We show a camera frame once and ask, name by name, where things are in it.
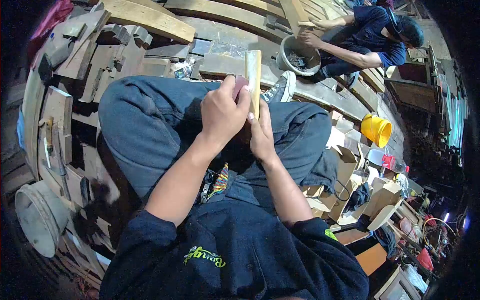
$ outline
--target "yellow logo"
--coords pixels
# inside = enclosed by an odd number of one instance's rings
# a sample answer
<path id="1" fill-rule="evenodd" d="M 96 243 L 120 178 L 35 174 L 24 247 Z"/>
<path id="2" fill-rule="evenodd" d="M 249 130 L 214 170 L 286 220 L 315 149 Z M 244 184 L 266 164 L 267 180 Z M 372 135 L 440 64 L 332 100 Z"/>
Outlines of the yellow logo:
<path id="1" fill-rule="evenodd" d="M 336 239 L 336 236 L 333 234 L 333 232 L 332 232 L 330 229 L 328 229 L 328 228 L 325 229 L 325 235 L 328 236 L 328 237 L 333 238 L 333 239 L 336 240 L 336 241 L 338 241 L 338 240 Z"/>
<path id="2" fill-rule="evenodd" d="M 191 259 L 192 257 L 203 258 L 203 259 L 210 260 L 211 262 L 215 262 L 215 266 L 219 268 L 224 267 L 227 264 L 223 261 L 221 255 L 211 253 L 203 249 L 202 247 L 197 247 L 197 246 L 192 247 L 190 251 L 188 251 L 188 254 L 183 257 L 184 258 L 183 264 L 187 265 L 188 260 Z"/>

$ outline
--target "denim jeans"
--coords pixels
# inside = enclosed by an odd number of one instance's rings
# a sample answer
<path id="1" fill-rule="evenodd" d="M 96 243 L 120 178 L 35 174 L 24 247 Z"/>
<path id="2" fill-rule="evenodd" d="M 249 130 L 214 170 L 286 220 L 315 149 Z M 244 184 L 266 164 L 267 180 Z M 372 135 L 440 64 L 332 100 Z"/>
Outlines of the denim jeans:
<path id="1" fill-rule="evenodd" d="M 356 45 L 349 45 L 349 47 L 342 46 L 347 38 L 358 32 L 358 28 L 355 26 L 336 26 L 322 35 L 322 41 L 329 44 L 346 48 L 347 50 L 354 51 L 361 54 L 367 54 L 371 51 L 368 48 L 360 47 Z M 320 57 L 322 58 L 321 68 L 317 73 L 319 81 L 325 78 L 331 78 L 335 76 L 340 76 L 344 74 L 350 74 L 362 70 L 361 67 L 358 67 L 352 63 L 341 60 L 340 58 L 320 50 Z"/>
<path id="2" fill-rule="evenodd" d="M 105 141 L 139 197 L 146 200 L 162 175 L 202 130 L 200 102 L 219 83 L 132 76 L 113 82 L 99 104 Z M 275 150 L 297 184 L 322 184 L 314 168 L 330 136 L 327 112 L 312 103 L 269 105 Z M 248 144 L 234 142 L 222 150 L 210 168 L 229 163 L 232 176 L 225 199 L 272 208 L 265 172 Z"/>

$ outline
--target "plastic bottle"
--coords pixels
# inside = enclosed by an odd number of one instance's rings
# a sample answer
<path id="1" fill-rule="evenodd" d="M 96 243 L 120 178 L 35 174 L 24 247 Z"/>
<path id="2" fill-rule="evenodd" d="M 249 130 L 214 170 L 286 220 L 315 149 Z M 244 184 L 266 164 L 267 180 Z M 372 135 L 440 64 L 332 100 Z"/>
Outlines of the plastic bottle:
<path id="1" fill-rule="evenodd" d="M 410 167 L 400 158 L 393 155 L 385 154 L 377 149 L 370 149 L 367 159 L 372 163 L 392 170 L 395 173 L 408 172 Z"/>

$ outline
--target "navy hoodie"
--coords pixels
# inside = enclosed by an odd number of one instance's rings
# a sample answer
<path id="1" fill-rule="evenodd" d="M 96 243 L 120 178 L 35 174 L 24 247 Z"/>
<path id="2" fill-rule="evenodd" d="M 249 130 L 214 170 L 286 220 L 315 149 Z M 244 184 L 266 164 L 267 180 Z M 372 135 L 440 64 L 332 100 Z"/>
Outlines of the navy hoodie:
<path id="1" fill-rule="evenodd" d="M 194 207 L 178 228 L 141 211 L 100 299 L 366 299 L 368 286 L 320 218 L 287 228 L 253 204 L 223 200 Z"/>

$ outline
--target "plastic bucket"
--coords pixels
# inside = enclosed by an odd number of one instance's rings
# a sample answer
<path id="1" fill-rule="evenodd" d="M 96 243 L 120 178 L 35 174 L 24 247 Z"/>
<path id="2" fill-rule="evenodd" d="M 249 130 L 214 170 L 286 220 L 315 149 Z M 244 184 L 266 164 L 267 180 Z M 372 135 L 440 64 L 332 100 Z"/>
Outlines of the plastic bucket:
<path id="1" fill-rule="evenodd" d="M 360 130 L 369 140 L 383 148 L 392 134 L 392 123 L 372 114 L 366 114 L 361 122 Z"/>
<path id="2" fill-rule="evenodd" d="M 20 226 L 32 246 L 45 257 L 53 257 L 68 223 L 69 210 L 42 180 L 23 185 L 15 194 Z"/>
<path id="3" fill-rule="evenodd" d="M 300 71 L 287 59 L 290 52 L 294 51 L 307 60 L 307 69 Z M 286 36 L 280 44 L 280 52 L 276 55 L 276 65 L 283 71 L 293 71 L 296 75 L 312 76 L 320 69 L 320 54 L 317 49 L 312 49 L 298 41 L 294 35 Z"/>

